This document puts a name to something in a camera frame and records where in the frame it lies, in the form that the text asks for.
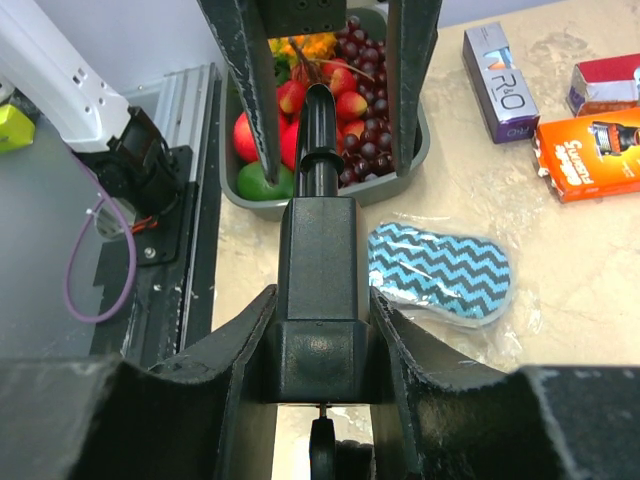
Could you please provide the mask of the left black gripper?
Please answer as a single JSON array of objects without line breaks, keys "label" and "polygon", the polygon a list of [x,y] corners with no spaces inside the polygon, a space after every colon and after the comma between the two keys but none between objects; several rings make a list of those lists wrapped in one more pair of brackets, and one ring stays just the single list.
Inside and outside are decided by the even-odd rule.
[{"label": "left black gripper", "polygon": [[[265,178],[275,185],[280,130],[267,37],[341,30],[346,25],[346,1],[210,0],[199,5],[240,95]],[[420,93],[438,38],[441,6],[440,0],[388,3],[387,88],[392,155],[399,177],[411,169]]]}]

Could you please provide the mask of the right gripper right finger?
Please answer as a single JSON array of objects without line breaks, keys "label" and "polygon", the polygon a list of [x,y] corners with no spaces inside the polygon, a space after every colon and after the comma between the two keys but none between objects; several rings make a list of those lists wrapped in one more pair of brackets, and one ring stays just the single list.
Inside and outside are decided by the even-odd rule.
[{"label": "right gripper right finger", "polygon": [[381,479],[635,479],[639,371],[476,362],[371,296]]}]

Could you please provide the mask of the black handled key bunch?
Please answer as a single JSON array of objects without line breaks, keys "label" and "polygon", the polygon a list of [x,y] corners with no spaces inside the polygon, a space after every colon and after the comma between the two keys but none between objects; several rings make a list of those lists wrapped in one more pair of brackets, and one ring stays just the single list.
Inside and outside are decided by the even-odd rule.
[{"label": "black handled key bunch", "polygon": [[310,478],[371,479],[373,447],[354,440],[337,440],[334,422],[327,416],[328,406],[319,404],[309,439]]}]

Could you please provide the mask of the orange flower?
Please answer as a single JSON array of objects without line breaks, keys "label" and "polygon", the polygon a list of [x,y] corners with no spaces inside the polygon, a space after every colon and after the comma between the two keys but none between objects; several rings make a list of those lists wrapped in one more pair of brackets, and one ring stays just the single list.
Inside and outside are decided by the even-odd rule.
[{"label": "orange flower", "polygon": [[291,78],[308,84],[307,71],[297,51],[317,70],[335,57],[337,38],[334,33],[305,34],[268,40],[274,59],[276,85],[281,86]]}]

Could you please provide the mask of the small red fruits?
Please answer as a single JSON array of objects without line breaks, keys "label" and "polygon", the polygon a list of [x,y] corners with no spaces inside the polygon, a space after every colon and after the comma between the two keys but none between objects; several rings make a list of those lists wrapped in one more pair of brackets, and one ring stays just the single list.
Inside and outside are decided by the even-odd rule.
[{"label": "small red fruits", "polygon": [[[346,64],[340,60],[330,61],[320,70],[320,78],[325,80],[330,93],[336,102],[338,145],[344,139],[358,141],[364,133],[363,115],[368,108],[368,101],[357,91],[357,82]],[[295,120],[299,121],[305,104],[307,90],[311,86],[291,78],[281,86],[277,86],[277,106],[280,111],[280,144],[285,129]]]}]

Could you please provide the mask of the red apple back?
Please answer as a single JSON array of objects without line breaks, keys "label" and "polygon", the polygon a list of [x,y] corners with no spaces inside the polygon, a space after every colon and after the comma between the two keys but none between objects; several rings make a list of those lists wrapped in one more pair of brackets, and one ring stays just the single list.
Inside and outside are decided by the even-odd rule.
[{"label": "red apple back", "polygon": [[296,168],[297,140],[299,131],[299,121],[295,120],[284,131],[281,137],[281,157],[282,163],[291,171]]}]

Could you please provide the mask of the red apple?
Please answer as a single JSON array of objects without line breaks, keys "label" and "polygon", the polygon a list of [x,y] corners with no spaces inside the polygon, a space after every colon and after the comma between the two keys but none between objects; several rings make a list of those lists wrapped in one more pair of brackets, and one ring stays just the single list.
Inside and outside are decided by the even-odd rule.
[{"label": "red apple", "polygon": [[281,137],[281,157],[282,163],[291,171],[296,168],[297,140],[299,131],[299,121],[295,120],[284,131]]},{"label": "red apple", "polygon": [[256,143],[245,112],[239,115],[234,124],[233,145],[237,155],[246,163],[259,160]]}]

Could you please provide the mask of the dark grape bunch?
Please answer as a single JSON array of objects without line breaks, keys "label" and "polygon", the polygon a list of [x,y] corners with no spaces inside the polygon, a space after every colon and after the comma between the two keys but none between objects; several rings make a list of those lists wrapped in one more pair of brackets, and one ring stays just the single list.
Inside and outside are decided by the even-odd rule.
[{"label": "dark grape bunch", "polygon": [[365,130],[360,139],[344,139],[341,145],[337,139],[338,153],[344,161],[339,185],[348,187],[394,171],[386,43],[372,37],[358,16],[348,17],[346,26],[336,33],[336,38],[335,57],[330,61],[340,60],[346,64],[356,79],[357,91],[368,101],[363,115]]}]

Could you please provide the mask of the blue zigzag sponge pack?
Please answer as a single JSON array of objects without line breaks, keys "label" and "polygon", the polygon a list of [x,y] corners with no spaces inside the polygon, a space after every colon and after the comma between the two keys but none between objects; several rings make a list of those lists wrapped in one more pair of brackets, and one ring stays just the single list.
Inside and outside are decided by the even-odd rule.
[{"label": "blue zigzag sponge pack", "polygon": [[542,324],[521,249],[501,232],[451,217],[391,216],[368,235],[369,283],[456,351],[505,370]]}]

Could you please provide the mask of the red apple front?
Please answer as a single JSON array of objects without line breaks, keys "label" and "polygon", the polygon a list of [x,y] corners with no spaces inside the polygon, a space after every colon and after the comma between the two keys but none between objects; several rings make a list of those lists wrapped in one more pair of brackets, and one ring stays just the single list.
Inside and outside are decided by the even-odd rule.
[{"label": "red apple front", "polygon": [[259,160],[256,143],[245,112],[239,115],[234,124],[233,145],[237,155],[246,163]]}]

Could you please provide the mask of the purple white toothpaste box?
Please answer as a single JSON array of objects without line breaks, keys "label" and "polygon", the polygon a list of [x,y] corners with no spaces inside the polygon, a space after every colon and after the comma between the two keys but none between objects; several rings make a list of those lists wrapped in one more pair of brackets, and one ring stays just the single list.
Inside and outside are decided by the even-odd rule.
[{"label": "purple white toothpaste box", "polygon": [[540,114],[498,22],[464,31],[462,55],[485,124],[496,144],[533,137]]}]

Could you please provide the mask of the red box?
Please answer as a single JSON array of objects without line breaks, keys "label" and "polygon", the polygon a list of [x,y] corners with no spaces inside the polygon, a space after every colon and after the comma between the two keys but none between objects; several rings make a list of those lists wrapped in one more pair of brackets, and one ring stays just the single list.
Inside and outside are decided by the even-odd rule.
[{"label": "red box", "polygon": [[639,105],[639,54],[577,63],[567,103],[574,116],[625,110]]}]

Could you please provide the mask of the yellow green object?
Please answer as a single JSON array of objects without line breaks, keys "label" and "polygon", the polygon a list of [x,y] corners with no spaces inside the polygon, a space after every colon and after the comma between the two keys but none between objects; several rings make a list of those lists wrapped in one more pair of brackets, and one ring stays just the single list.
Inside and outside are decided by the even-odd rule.
[{"label": "yellow green object", "polygon": [[33,143],[35,124],[17,107],[5,104],[0,108],[0,152],[6,153]]}]

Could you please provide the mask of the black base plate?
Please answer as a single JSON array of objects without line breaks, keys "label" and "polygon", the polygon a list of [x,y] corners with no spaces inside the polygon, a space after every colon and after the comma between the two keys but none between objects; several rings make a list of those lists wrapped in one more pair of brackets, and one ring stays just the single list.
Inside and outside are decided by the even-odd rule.
[{"label": "black base plate", "polygon": [[136,282],[125,305],[95,327],[90,354],[118,354],[150,368],[211,331],[220,217],[221,81],[205,77],[198,100],[198,145],[171,152],[183,190],[158,227],[136,235]]}]

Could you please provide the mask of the aluminium rail frame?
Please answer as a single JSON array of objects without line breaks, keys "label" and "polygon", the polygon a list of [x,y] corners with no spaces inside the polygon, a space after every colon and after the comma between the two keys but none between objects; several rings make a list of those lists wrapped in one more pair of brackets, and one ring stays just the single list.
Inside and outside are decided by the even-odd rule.
[{"label": "aluminium rail frame", "polygon": [[217,128],[220,73],[215,64],[206,64],[168,74],[124,93],[133,106],[141,107],[154,121],[168,146],[176,151],[182,177],[190,187],[198,187],[194,203],[185,201],[171,216],[174,229],[145,229],[135,235],[139,262],[143,265],[167,263],[177,258],[186,245],[178,239],[183,227],[192,229],[187,237],[207,237],[219,226],[221,189],[217,179]]}]

